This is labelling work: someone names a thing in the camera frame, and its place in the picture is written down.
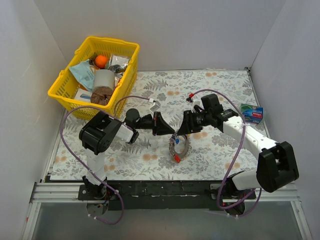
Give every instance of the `brown roll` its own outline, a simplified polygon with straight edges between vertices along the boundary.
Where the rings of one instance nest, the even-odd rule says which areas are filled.
[[[106,106],[114,91],[108,86],[98,87],[91,96],[91,103]]]

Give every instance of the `light blue package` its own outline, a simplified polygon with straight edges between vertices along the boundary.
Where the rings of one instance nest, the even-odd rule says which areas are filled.
[[[97,67],[91,66],[89,64],[89,59],[87,61],[80,62],[78,65],[69,67],[69,70],[75,79],[85,87],[85,89],[92,92]]]

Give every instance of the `gray ring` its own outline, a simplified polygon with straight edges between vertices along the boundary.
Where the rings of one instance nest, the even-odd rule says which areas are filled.
[[[169,139],[169,152],[173,157],[178,156],[182,160],[188,153],[190,153],[190,150],[192,147],[191,147],[190,139],[188,138],[187,135],[181,135],[181,137],[183,137],[185,142],[183,151],[178,153],[175,150],[176,138],[177,138],[177,131],[176,131]]]

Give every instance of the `red tip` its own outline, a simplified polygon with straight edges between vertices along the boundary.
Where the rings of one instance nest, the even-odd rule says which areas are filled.
[[[177,163],[180,163],[180,157],[178,155],[175,155],[174,159],[176,160]]]

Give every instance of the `table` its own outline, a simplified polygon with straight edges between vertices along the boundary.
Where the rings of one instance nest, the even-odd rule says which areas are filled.
[[[238,106],[241,103],[257,105],[246,70],[140,71],[131,94],[159,101],[164,120],[177,130],[183,120],[183,111],[191,109],[186,101],[188,95],[207,88],[224,93]],[[208,94],[210,92],[201,92],[198,97]],[[222,96],[219,101],[224,109],[232,108]],[[149,105],[146,100],[129,98],[120,119],[124,119],[130,108],[137,108],[144,116],[149,113]],[[79,132],[85,123],[85,120],[71,116],[64,129],[66,142],[83,160],[86,154]],[[254,127],[267,135],[265,125]],[[153,136],[151,130],[138,131],[140,135],[134,144],[113,141],[106,151],[104,170],[109,180],[221,180],[239,144],[207,126],[202,132],[190,135],[192,150],[183,161],[176,163],[169,154],[169,135]],[[79,181],[86,175],[86,170],[62,142],[58,144],[51,164],[50,181]],[[256,167],[254,156],[242,149],[231,174]]]

